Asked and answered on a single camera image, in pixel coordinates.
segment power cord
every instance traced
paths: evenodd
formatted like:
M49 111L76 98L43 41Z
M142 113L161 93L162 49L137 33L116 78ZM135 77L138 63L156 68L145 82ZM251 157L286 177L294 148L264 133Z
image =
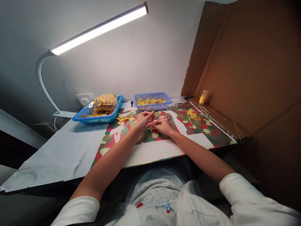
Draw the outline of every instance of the power cord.
M55 121L56 121L56 118L54 119L54 129L55 129L55 132L57 132L56 131L56 127L55 127Z

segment glue bottle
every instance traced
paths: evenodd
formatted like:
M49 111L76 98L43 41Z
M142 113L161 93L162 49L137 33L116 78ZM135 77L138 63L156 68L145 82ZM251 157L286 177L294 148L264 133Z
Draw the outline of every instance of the glue bottle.
M203 91L203 93L202 93L202 95L200 97L200 100L198 102L200 105L203 105L205 103L207 93L208 93L208 90L204 90Z

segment white desk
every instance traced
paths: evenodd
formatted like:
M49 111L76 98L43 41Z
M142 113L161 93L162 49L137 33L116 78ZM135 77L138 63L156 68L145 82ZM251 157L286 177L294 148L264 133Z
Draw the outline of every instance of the white desk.
M173 98L172 101L186 102L183 98ZM131 108L130 102L123 103L121 108L136 109ZM107 126L85 126L70 120L22 164L0 191L10 192L84 177L91 168ZM206 148L212 147L203 134L189 135L189 138ZM124 167L183 154L171 139L139 144L135 145Z

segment cable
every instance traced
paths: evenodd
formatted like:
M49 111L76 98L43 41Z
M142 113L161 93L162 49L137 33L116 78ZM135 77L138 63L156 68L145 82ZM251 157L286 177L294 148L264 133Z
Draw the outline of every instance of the cable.
M237 126L237 124L236 124L236 122L234 122L235 124L235 126L236 126L236 128L237 128L237 130L239 131L239 133L241 134L241 137L242 137L242 139L244 140L244 142L245 142L245 138L244 138L244 136L242 135L242 133L241 133L241 131L239 130L239 128L238 128L238 126Z
M234 128L235 128L236 133L237 133L237 135L238 135L238 137L239 137L239 139L240 139L240 142L242 143L241 138L240 138L240 135L239 135L239 133L238 133L238 131L237 131L237 128L236 128L236 122L234 122Z
M55 121L56 121L56 118L54 119L54 129L55 129L55 132L57 132L56 131L56 127L55 127Z

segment white lamp arm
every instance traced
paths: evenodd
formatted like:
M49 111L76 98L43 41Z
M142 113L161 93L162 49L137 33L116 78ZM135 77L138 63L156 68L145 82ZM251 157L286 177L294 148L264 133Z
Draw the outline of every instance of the white lamp arm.
M43 80L42 80L42 74L41 74L41 68L42 68L42 64L43 62L48 58L48 57L51 57L51 55L49 55L48 53L44 53L39 59L38 59L38 62L36 64L36 67L35 67L35 71L36 71L36 74L37 74L37 77L38 77L38 81L39 81L39 84L44 92L44 94L46 95L46 97L48 98L48 100L50 101L50 103L54 106L54 108L57 110L58 114L61 114L61 111L59 110L59 108L56 106L56 104L53 102L53 100L51 99L51 97L49 96L45 86L44 86L44 83L43 83Z

